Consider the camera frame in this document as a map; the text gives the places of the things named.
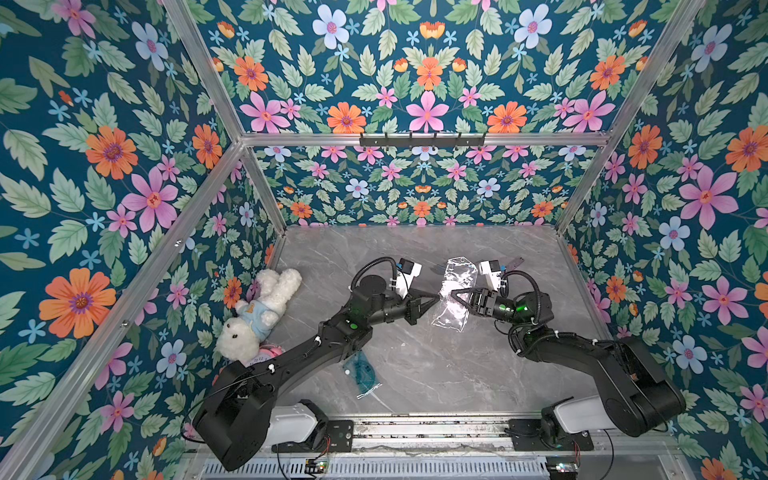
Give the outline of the purple straight ruler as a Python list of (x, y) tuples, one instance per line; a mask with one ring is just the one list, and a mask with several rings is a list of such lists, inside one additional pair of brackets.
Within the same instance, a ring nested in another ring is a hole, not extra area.
[(505, 271), (513, 271), (518, 269), (522, 264), (524, 263), (524, 259), (522, 257), (516, 257), (512, 259), (508, 264), (504, 266)]

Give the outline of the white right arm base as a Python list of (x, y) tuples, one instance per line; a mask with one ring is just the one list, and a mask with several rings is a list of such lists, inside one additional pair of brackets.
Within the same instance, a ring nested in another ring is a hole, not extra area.
[(543, 426), (555, 436), (616, 428), (597, 395), (562, 400), (545, 407), (541, 411), (541, 417)]

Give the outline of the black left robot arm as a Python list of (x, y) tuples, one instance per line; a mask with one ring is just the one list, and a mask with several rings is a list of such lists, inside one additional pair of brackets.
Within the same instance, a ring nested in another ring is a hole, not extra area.
[(192, 421), (195, 432), (228, 471), (245, 465), (264, 447), (285, 443), (317, 446), (327, 417), (310, 401), (280, 407), (278, 399), (310, 375), (343, 362), (371, 340), (375, 326), (403, 319), (414, 325), (439, 303), (437, 293), (409, 286), (391, 257), (390, 279), (370, 274), (375, 259), (358, 271), (345, 304), (319, 324), (314, 337), (265, 362), (225, 367), (203, 397)]

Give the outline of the purple protractor set pouch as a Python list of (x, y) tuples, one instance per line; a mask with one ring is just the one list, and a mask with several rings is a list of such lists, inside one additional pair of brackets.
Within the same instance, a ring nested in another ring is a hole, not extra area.
[(468, 295), (476, 285), (477, 266), (466, 257), (454, 257), (434, 266), (441, 276), (440, 300), (430, 310), (432, 326), (462, 332), (469, 318)]

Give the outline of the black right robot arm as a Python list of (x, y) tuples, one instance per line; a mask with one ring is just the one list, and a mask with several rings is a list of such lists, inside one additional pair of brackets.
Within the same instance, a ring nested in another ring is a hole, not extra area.
[(566, 399), (542, 411), (544, 430), (552, 437), (615, 429), (636, 438), (686, 411), (681, 390), (643, 341), (600, 340), (551, 327), (551, 299), (526, 272), (502, 274), (497, 289), (453, 290), (451, 298), (471, 315), (507, 324), (507, 341), (518, 357), (592, 379), (595, 395)]

